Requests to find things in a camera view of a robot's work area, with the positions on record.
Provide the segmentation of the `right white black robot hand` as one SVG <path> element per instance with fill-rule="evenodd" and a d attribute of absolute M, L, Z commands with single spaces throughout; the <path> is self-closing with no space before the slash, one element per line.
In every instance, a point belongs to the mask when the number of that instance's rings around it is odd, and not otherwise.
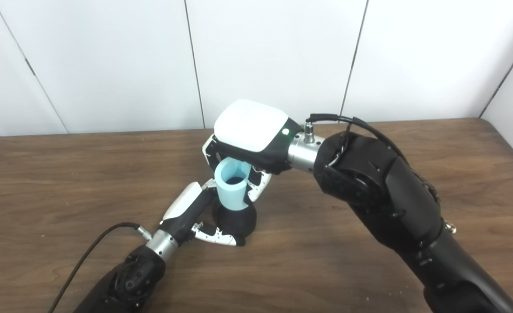
<path fill-rule="evenodd" d="M 249 164 L 244 202 L 253 204 L 272 175 L 290 170 L 288 150 L 303 128 L 282 110 L 250 100 L 237 100 L 217 118 L 213 134 L 202 146 L 207 164 L 234 158 Z"/>

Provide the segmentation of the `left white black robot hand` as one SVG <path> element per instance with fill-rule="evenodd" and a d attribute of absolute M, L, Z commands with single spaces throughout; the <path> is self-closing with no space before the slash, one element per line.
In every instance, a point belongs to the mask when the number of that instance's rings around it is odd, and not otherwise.
<path fill-rule="evenodd" d="M 217 200 L 217 187 L 213 179 L 202 186 L 189 184 L 165 212 L 159 230 L 171 236 L 178 247 L 192 239 L 227 246 L 244 247 L 245 238 L 225 232 L 213 224 L 198 222 L 199 216 Z"/>

